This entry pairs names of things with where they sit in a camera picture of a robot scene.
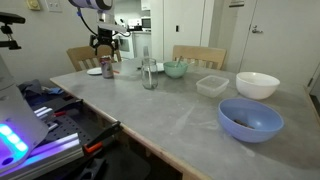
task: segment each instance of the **clear plastic container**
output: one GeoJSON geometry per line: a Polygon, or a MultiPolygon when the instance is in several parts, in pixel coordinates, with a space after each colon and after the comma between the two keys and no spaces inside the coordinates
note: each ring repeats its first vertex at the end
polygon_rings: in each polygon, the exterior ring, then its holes
{"type": "Polygon", "coordinates": [[[227,88],[228,83],[229,79],[210,75],[196,83],[197,92],[199,94],[214,98],[227,88]]]}

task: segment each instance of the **can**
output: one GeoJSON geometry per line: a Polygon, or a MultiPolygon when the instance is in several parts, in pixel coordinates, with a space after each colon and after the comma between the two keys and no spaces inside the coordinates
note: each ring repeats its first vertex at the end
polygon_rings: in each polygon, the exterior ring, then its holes
{"type": "Polygon", "coordinates": [[[113,69],[111,63],[111,56],[102,56],[100,58],[101,72],[105,79],[113,78],[113,69]]]}

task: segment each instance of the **blue bowl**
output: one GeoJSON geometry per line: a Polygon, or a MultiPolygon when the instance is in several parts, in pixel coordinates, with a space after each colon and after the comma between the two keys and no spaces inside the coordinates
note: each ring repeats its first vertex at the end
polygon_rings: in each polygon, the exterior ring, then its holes
{"type": "Polygon", "coordinates": [[[281,116],[257,101],[234,98],[219,104],[219,121],[234,138],[250,143],[264,142],[274,137],[284,126],[281,116]]]}

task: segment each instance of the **mint green bowl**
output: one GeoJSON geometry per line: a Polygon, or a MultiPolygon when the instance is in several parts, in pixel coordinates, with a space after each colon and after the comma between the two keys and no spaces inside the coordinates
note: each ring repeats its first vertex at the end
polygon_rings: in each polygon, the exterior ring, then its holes
{"type": "Polygon", "coordinates": [[[187,69],[188,64],[185,62],[180,62],[178,66],[177,61],[170,61],[163,63],[164,72],[171,78],[179,78],[182,77],[187,69]]]}

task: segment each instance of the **cable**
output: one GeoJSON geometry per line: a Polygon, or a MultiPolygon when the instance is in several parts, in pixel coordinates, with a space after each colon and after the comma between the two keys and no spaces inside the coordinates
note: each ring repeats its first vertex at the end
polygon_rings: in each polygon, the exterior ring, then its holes
{"type": "Polygon", "coordinates": [[[121,34],[121,35],[124,36],[124,37],[129,37],[129,36],[131,36],[131,32],[128,32],[129,35],[122,34],[121,32],[118,32],[118,33],[121,34]]]}
{"type": "Polygon", "coordinates": [[[86,23],[86,21],[84,20],[82,13],[81,13],[81,8],[78,8],[78,12],[77,12],[78,16],[81,18],[83,24],[88,28],[88,30],[94,34],[95,36],[98,36],[97,33],[95,33],[94,31],[92,31],[92,29],[88,26],[88,24],[86,23]]]}

